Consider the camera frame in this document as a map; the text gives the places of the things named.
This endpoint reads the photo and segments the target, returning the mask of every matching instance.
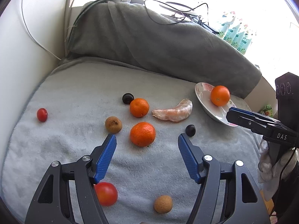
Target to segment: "metal screw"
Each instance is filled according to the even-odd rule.
[[[244,163],[241,161],[241,160],[237,160],[236,161],[236,164],[239,166],[239,167],[242,167],[244,165]]]
[[[83,161],[89,161],[90,160],[90,156],[89,155],[85,155],[82,157]]]
[[[213,158],[210,155],[205,155],[204,159],[206,159],[207,161],[212,161]]]
[[[58,161],[54,161],[54,162],[52,162],[52,167],[57,167],[58,165],[59,165],[59,162]]]

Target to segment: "white glove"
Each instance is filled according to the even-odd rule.
[[[262,140],[260,143],[259,153],[261,157],[258,164],[258,182],[263,184],[265,200],[269,201],[278,189],[280,173],[287,161],[290,159],[293,150],[290,149],[285,154],[283,154],[279,161],[274,165],[274,167],[272,167],[271,158],[269,155],[268,142],[266,142],[265,140]],[[296,165],[297,158],[298,153],[296,151],[291,161],[284,169],[281,179],[285,179],[292,172]]]

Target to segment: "gray towel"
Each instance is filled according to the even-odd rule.
[[[261,136],[211,119],[196,98],[195,83],[99,61],[85,57],[69,63],[74,66],[57,68],[35,92],[14,128],[3,167],[1,197],[22,222],[51,162],[73,162],[91,153],[108,134],[104,122],[109,116],[116,116],[123,123],[104,178],[118,190],[116,204],[103,208],[110,224],[186,223],[199,190],[189,177],[177,143],[179,134],[189,124],[196,127],[192,143],[204,153],[219,161],[240,159],[257,179]],[[129,106],[122,103],[125,93],[146,99],[150,110],[176,106],[188,98],[193,103],[192,114],[180,123],[158,120],[150,112],[135,118]],[[248,109],[242,99],[231,99],[237,107]],[[36,118],[39,108],[48,111],[45,123]],[[155,127],[156,139],[149,147],[139,148],[130,142],[129,133],[142,121]],[[220,218],[223,190],[221,183],[213,223]],[[71,194],[75,219],[83,223],[73,182]],[[161,215],[153,210],[153,203],[163,194],[173,198],[173,209]]]

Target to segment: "cherry tomato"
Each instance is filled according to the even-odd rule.
[[[39,109],[36,115],[38,120],[41,122],[45,122],[48,118],[48,112],[44,108]]]
[[[117,189],[116,187],[107,182],[101,182],[97,185],[94,185],[95,192],[97,193],[98,200],[102,206],[111,206],[114,205],[117,201]]]

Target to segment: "tangerine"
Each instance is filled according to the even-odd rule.
[[[134,99],[130,103],[130,112],[137,118],[145,116],[150,109],[148,102],[145,99]]]
[[[231,94],[225,86],[216,86],[211,91],[211,101],[219,107],[226,105],[230,97]]]
[[[155,128],[147,122],[134,125],[130,131],[130,140],[136,146],[146,147],[153,143],[156,138]]]

